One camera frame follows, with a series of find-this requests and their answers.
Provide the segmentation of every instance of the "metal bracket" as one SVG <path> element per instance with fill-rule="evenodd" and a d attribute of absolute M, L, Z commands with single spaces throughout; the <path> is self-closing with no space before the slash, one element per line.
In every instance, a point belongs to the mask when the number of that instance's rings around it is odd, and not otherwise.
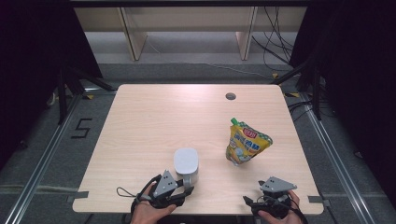
<path fill-rule="evenodd" d="M 271 176 L 267 181 L 260 185 L 260 189 L 263 191 L 275 193 L 280 191 L 286 191 L 289 189 L 297 189 L 297 186 L 287 181 Z"/>
<path fill-rule="evenodd" d="M 159 195 L 165 194 L 168 191 L 177 189 L 178 184 L 176 180 L 172 177 L 168 170 L 163 172 L 163 177 L 157 185 L 157 188 L 154 191 L 154 198 L 157 198 Z"/>

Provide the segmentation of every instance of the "floor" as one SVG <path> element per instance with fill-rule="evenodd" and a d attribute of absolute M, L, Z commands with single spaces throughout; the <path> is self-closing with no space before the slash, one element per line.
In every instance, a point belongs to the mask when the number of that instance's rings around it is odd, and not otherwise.
<path fill-rule="evenodd" d="M 104 80 L 113 86 L 122 83 L 268 84 L 275 75 L 282 76 L 290 70 L 270 53 L 263 54 L 255 42 L 251 43 L 248 60 L 241 61 L 233 33 L 150 33 L 137 62 L 130 60 L 122 33 L 86 35 Z M 263 33 L 254 36 L 266 44 Z M 282 34 L 290 44 L 295 36 L 294 33 Z M 282 48 L 273 44 L 268 48 L 287 60 Z M 281 85 L 288 105 L 299 104 L 310 97 L 309 91 L 295 94 L 298 93 L 294 87 L 297 79 L 298 76 Z M 28 148 L 17 151 L 0 172 L 0 222 L 7 221 L 14 204 L 24 193 L 23 187 L 36 177 L 36 189 L 27 197 L 20 223 L 120 223 L 121 214 L 91 216 L 72 209 L 70 196 L 78 191 L 115 95 L 97 90 L 88 82 L 84 86 L 89 96 L 68 99 L 72 116 L 64 127 L 57 124 L 59 107 L 55 100 L 26 139 Z M 310 105 L 290 107 L 305 156 L 326 205 L 323 214 L 307 216 L 309 223 L 396 223 L 395 209 L 364 159 L 353 153 L 356 148 L 327 104 L 325 91 L 320 111 L 322 121 L 317 121 Z M 89 127 L 86 138 L 76 138 L 82 134 L 77 130 L 79 123 Z M 43 155 L 47 155 L 47 161 L 40 160 Z M 41 166 L 41 173 L 36 169 L 38 164 L 45 164 Z M 170 218 L 177 223 L 220 223 L 220 220 L 222 223 L 265 223 L 252 217 Z"/>

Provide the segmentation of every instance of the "yellow pouch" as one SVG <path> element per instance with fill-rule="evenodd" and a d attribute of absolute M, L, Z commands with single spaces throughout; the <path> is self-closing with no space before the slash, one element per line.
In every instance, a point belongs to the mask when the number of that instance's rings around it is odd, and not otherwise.
<path fill-rule="evenodd" d="M 252 129 L 245 122 L 238 122 L 236 119 L 231 119 L 231 122 L 233 126 L 230 127 L 230 144 L 225 155 L 234 165 L 250 161 L 273 144 L 270 136 Z"/>

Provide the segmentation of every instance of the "tabletop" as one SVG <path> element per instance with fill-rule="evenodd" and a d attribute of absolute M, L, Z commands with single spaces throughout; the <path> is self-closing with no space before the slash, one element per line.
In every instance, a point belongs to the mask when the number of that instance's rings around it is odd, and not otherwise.
<path fill-rule="evenodd" d="M 226 94 L 235 95 L 229 100 Z M 225 157 L 230 120 L 236 118 L 268 134 L 274 143 L 239 166 Z M 243 196 L 262 196 L 259 180 L 275 176 L 297 185 L 305 214 L 320 214 L 318 191 L 281 89 L 276 85 L 132 84 L 121 85 L 107 115 L 75 199 L 77 212 L 129 213 L 133 194 L 169 170 L 175 179 L 177 149 L 198 152 L 198 182 L 175 214 L 248 215 Z"/>

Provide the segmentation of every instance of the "aluminum rail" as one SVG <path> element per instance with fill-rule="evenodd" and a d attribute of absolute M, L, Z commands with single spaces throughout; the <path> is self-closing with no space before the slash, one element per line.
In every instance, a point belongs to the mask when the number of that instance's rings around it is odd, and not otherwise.
<path fill-rule="evenodd" d="M 305 92 L 301 92 L 301 99 L 302 101 L 309 101 L 308 96 Z M 366 201 L 361 196 L 356 184 L 353 182 L 347 168 L 345 167 L 344 163 L 342 162 L 340 156 L 337 153 L 334 145 L 332 144 L 332 140 L 330 139 L 329 135 L 327 134 L 323 124 L 320 120 L 316 119 L 315 114 L 311 110 L 311 105 L 305 106 L 306 113 L 308 114 L 309 119 L 311 120 L 312 125 L 315 128 L 315 131 L 318 134 L 318 137 L 321 143 L 324 146 L 327 156 L 332 163 L 334 171 L 337 173 L 338 178 L 341 181 L 342 186 L 346 192 L 346 196 L 349 198 L 355 212 L 361 221 L 361 223 L 366 224 L 375 224 L 375 220 L 373 215 L 370 213 L 370 210 L 367 206 Z"/>
<path fill-rule="evenodd" d="M 59 146 L 59 143 L 61 142 L 64 132 L 70 122 L 73 112 L 77 107 L 80 99 L 81 99 L 80 95 L 75 95 L 72 101 L 70 102 L 70 105 L 68 107 L 69 113 L 67 117 L 64 119 L 64 122 L 59 124 L 58 127 L 56 128 L 55 133 L 50 139 L 49 144 L 47 145 L 43 155 L 41 156 L 40 161 L 35 167 L 35 170 L 30 176 L 28 182 L 24 186 L 21 195 L 19 196 L 18 200 L 14 203 L 13 207 L 9 211 L 6 224 L 18 224 L 21 222 L 21 219 L 24 213 L 26 212 L 26 209 L 30 201 L 32 201 L 33 196 L 35 195 L 35 190 L 38 184 L 40 183 L 44 173 L 46 172 L 50 164 L 50 161 L 53 155 L 55 154 L 57 147 Z"/>

